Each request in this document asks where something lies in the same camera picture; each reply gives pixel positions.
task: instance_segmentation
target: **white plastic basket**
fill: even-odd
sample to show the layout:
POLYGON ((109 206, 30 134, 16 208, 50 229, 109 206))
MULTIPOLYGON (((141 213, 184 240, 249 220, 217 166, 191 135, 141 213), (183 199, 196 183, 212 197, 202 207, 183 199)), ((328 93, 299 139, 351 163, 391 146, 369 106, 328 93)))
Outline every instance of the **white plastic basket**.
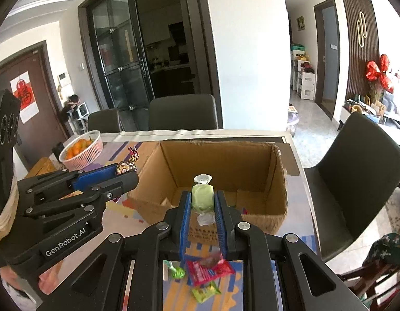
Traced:
POLYGON ((91 164, 101 154, 102 149, 103 149, 103 144, 101 139, 101 133, 96 130, 89 131, 79 136, 75 140, 73 140, 70 144, 68 144, 63 149, 62 153, 60 153, 59 161, 63 163, 66 166, 66 168, 69 169, 69 171, 77 171, 91 164), (89 138, 94 141, 89 147, 84 149, 77 156, 71 159, 66 159, 68 149, 71 146, 73 146, 79 139, 89 140, 89 138))

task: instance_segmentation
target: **door handle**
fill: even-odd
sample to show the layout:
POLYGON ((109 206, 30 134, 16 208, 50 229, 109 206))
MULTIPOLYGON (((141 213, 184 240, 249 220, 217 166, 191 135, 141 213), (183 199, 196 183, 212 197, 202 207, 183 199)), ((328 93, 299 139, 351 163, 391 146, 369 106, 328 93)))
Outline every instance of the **door handle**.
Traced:
POLYGON ((144 61, 142 60, 142 57, 139 58, 139 66, 141 67, 144 77, 147 77, 147 72, 145 71, 144 61))

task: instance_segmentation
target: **black dining chair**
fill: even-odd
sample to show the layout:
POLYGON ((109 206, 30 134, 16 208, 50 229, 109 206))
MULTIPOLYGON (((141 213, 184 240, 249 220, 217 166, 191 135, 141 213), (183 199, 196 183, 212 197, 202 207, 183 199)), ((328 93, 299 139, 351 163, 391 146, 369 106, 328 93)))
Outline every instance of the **black dining chair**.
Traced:
POLYGON ((118 109, 101 110, 88 117, 88 130, 101 133, 118 133, 122 131, 118 109))
POLYGON ((154 99, 149 105, 150 130, 218 129, 215 98, 211 94, 184 94, 154 99))
POLYGON ((305 174, 321 256, 329 261, 361 235, 398 186, 400 147, 366 116, 353 113, 322 160, 305 174))

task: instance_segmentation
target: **striped wooden wall panel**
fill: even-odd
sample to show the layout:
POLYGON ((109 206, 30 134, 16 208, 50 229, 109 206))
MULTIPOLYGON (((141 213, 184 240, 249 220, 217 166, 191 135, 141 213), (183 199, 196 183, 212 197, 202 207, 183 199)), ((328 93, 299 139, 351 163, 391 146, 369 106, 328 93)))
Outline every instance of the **striped wooden wall panel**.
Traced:
POLYGON ((365 69, 368 61, 377 63, 380 58, 379 35, 377 31, 376 15, 371 0, 343 0, 347 14, 348 41, 350 47, 350 60, 348 67, 348 84, 346 99, 356 94, 369 93, 369 87, 365 78, 365 69), (364 47, 358 44, 357 20, 360 11, 364 13, 367 28, 367 38, 364 47))

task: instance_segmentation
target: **blue gripper pad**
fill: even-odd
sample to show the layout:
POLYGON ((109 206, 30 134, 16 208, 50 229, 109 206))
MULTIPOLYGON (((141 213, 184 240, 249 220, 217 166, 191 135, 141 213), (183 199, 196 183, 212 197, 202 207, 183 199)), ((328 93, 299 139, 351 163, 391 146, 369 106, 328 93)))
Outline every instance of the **blue gripper pad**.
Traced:
POLYGON ((185 253, 185 245, 188 241, 188 232, 190 230, 190 214, 191 214, 191 192, 187 193, 187 199, 185 201, 183 222, 181 223, 180 229, 180 260, 183 260, 185 253))
POLYGON ((216 218, 216 229, 217 229, 217 239, 219 241, 220 252, 223 258, 226 258, 227 254, 227 238, 226 229, 223 223, 222 208, 220 207, 220 200, 215 193, 215 218, 216 218))
POLYGON ((94 171, 81 174, 75 182, 72 182, 75 191, 85 192, 93 185, 112 179, 116 175, 117 164, 98 168, 94 171))

